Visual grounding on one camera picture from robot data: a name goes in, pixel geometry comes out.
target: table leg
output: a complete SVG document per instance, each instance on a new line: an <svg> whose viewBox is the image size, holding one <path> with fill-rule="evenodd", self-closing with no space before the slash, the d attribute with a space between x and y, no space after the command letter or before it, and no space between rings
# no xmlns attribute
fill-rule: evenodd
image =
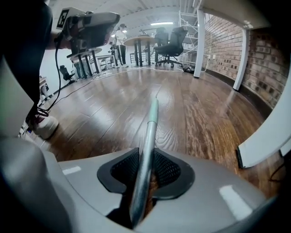
<svg viewBox="0 0 291 233"><path fill-rule="evenodd" d="M98 66L98 69L100 70L100 72L102 72L101 65L100 65L100 60L99 59L97 59L97 66Z"/></svg>
<svg viewBox="0 0 291 233"><path fill-rule="evenodd" d="M142 67L142 58L141 58L141 41L137 40L137 45L138 45L138 54L140 57L140 67Z"/></svg>
<svg viewBox="0 0 291 233"><path fill-rule="evenodd" d="M90 64L89 64L87 55L85 55L85 59L86 59L86 63L87 63L87 66L88 66L89 74L90 74L90 76L92 76L92 72L91 72L91 69L90 69Z"/></svg>
<svg viewBox="0 0 291 233"><path fill-rule="evenodd" d="M97 74L99 74L99 69L98 69L98 66L97 66L97 61L96 61L95 51L94 51L94 50L92 50L92 56L93 56L94 65L95 65L95 68L96 68Z"/></svg>
<svg viewBox="0 0 291 233"><path fill-rule="evenodd" d="M149 66L151 65L151 44L147 42L147 60L149 62Z"/></svg>
<svg viewBox="0 0 291 233"><path fill-rule="evenodd" d="M138 66L137 41L135 41L135 65Z"/></svg>
<svg viewBox="0 0 291 233"><path fill-rule="evenodd" d="M84 69L84 66L83 66L83 63L82 63L81 55L78 55L78 58L79 58L79 62L80 62L80 66L81 66L84 78L87 78L87 75L85 73L85 69Z"/></svg>
<svg viewBox="0 0 291 233"><path fill-rule="evenodd" d="M105 58L105 64L106 64L106 70L109 70L107 58Z"/></svg>

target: person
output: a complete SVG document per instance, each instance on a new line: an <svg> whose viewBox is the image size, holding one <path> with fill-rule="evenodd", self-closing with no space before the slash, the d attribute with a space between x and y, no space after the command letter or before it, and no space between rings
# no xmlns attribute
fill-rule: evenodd
<svg viewBox="0 0 291 233"><path fill-rule="evenodd" d="M115 68L119 68L118 66L118 62L117 62L117 59L116 59L116 55L118 54L118 51L116 51L116 48L115 48L115 45L111 42L109 42L109 44L111 45L110 47L110 50L108 51L109 53L111 53L111 55L113 55L112 58L110 58L110 61L113 62L113 59L115 61Z"/></svg>
<svg viewBox="0 0 291 233"><path fill-rule="evenodd" d="M117 49L119 51L118 53L118 58L120 59L122 57L122 67L123 68L127 68L128 65L126 64L126 60L125 60L125 51L126 51L126 47L124 45L124 41L126 40L126 35L123 32L126 28L125 24L120 24L120 26L118 27L116 33L115 33L115 37L116 37L116 45L117 45Z"/></svg>
<svg viewBox="0 0 291 233"><path fill-rule="evenodd" d="M26 123L36 135L47 139L55 132L59 123L57 119L37 108L40 100L40 65L45 50L55 49L54 39L58 34L51 32L52 12L44 0L26 3L17 2L16 5L9 6L11 8L8 7L13 9L10 17L14 19L4 25L7 36L3 39L5 46L2 52L16 80L34 102ZM14 25L13 22L18 20L25 25ZM70 49L70 43L63 40L60 48Z"/></svg>

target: black cable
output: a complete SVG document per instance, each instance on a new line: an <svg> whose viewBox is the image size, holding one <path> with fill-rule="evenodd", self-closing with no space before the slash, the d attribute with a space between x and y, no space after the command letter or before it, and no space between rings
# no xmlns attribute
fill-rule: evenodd
<svg viewBox="0 0 291 233"><path fill-rule="evenodd" d="M58 92L58 96L57 98L54 100L54 102L51 104L51 106L48 109L42 109L42 108L37 108L37 110L39 111L38 113L42 116L48 117L47 111L49 111L54 105L55 102L57 101L57 99L60 96L60 86L61 86L61 81L60 81L60 70L59 70L59 65L58 65L58 50L60 47L60 42L63 39L63 34L60 33L60 35L57 37L56 39L56 43L55 43L55 65L56 65L56 69L58 71L58 75L59 75L59 92Z"/></svg>
<svg viewBox="0 0 291 233"><path fill-rule="evenodd" d="M87 84L85 84L85 85L83 85L83 86L81 86L81 87L79 87L78 89L76 89L76 90L74 90L74 91L72 91L70 94L73 94L75 91L77 91L77 90L79 90L79 89L81 89L81 88L83 88L83 87L85 87L85 86L87 86L88 84L90 84L91 82L88 82ZM62 97L62 98L60 98L59 99L59 101L57 101L57 103L58 102L60 102L62 99L65 99L66 97L68 97L69 95L67 95L67 96L65 96L65 97Z"/></svg>
<svg viewBox="0 0 291 233"><path fill-rule="evenodd" d="M271 182L277 182L277 183L280 183L280 182L282 182L282 180L273 180L272 178L273 178L273 176L282 168L282 167L284 167L285 166L285 163L283 163L282 165L280 165L273 173L272 173L272 175L271 175L271 177L270 177L270 179L269 179L269 181L271 181Z"/></svg>

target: round table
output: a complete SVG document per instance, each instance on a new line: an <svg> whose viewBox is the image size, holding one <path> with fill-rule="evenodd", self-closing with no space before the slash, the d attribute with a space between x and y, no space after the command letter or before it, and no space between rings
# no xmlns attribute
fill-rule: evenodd
<svg viewBox="0 0 291 233"><path fill-rule="evenodd" d="M141 46L147 45L148 50L150 50L150 45L155 44L155 43L156 43L156 39L153 37L150 37L150 36L137 36L137 37L129 38L129 39L124 41L124 45L135 47L135 62L136 62L136 65L139 67L142 67ZM138 62L137 47L138 47L140 62ZM147 55L148 55L148 65L150 66L151 65L151 53L148 52Z"/></svg>
<svg viewBox="0 0 291 233"><path fill-rule="evenodd" d="M70 55L67 56L67 58L69 58L71 61L79 59L83 74L84 74L85 77L87 77L87 75L85 73L85 69L84 69L83 63L82 63L82 57L85 57L86 64L88 66L89 74L90 74L90 76L92 76L92 72L91 72L91 69L90 69L89 61L88 61L88 55L92 54L97 74L99 74L100 71L98 69L98 65L97 65L97 61L96 61L96 58L95 58L95 54L96 53L100 53L101 51L102 51L101 48L92 48L92 49L90 49L88 51L85 51L85 52L82 52L82 53L70 54Z"/></svg>

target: white sticker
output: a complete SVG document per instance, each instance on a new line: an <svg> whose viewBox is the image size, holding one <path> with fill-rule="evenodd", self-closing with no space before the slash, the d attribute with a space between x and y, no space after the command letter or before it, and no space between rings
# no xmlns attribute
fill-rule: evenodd
<svg viewBox="0 0 291 233"><path fill-rule="evenodd" d="M245 200L232 188L232 185L221 187L219 193L238 221L243 220L253 212Z"/></svg>
<svg viewBox="0 0 291 233"><path fill-rule="evenodd" d="M63 174L66 176L68 174L78 172L78 171L81 171L81 168L79 166L76 166L76 167L72 167L72 168L68 168L68 169L63 170Z"/></svg>

